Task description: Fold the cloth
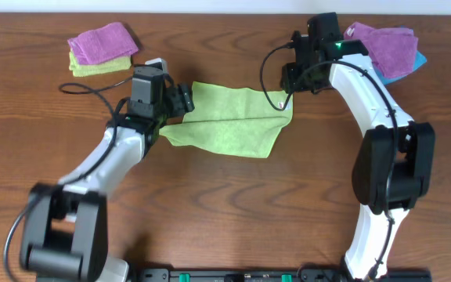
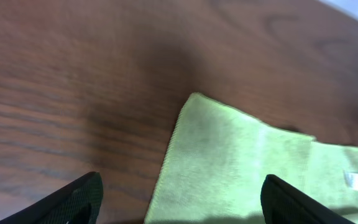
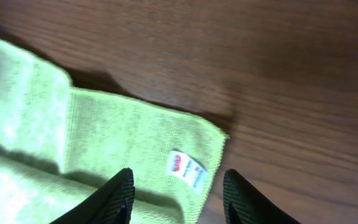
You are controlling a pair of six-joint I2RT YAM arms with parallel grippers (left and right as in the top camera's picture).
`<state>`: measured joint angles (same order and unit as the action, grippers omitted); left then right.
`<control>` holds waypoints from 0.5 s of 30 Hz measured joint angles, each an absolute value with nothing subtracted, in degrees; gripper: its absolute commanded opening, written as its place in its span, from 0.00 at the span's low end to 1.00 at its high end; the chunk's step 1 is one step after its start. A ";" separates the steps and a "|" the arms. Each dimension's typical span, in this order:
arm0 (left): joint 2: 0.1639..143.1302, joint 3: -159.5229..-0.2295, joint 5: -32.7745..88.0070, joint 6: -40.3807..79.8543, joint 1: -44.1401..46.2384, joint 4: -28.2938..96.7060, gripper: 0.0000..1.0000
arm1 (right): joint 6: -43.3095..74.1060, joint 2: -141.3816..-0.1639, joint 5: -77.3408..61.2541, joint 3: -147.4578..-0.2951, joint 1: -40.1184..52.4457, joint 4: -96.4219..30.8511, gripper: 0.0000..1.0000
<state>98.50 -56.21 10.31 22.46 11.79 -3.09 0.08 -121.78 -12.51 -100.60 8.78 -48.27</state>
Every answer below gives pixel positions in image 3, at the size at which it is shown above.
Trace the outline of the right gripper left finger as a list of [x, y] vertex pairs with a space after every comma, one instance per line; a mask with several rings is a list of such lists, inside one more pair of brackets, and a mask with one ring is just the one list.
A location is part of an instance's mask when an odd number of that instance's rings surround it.
[[133, 171], [124, 168], [51, 224], [129, 224], [134, 198]]

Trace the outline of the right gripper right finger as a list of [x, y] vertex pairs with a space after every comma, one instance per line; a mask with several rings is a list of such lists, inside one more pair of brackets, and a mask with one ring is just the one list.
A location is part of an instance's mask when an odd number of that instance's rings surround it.
[[227, 224], [300, 224], [234, 169], [224, 174], [223, 204]]

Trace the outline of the light green microfiber cloth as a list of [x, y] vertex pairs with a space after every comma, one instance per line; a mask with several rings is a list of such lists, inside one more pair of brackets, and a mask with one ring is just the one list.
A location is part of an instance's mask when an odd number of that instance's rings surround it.
[[0, 40], [0, 223], [51, 223], [122, 170], [131, 223], [195, 223], [227, 134], [208, 120], [72, 85]]

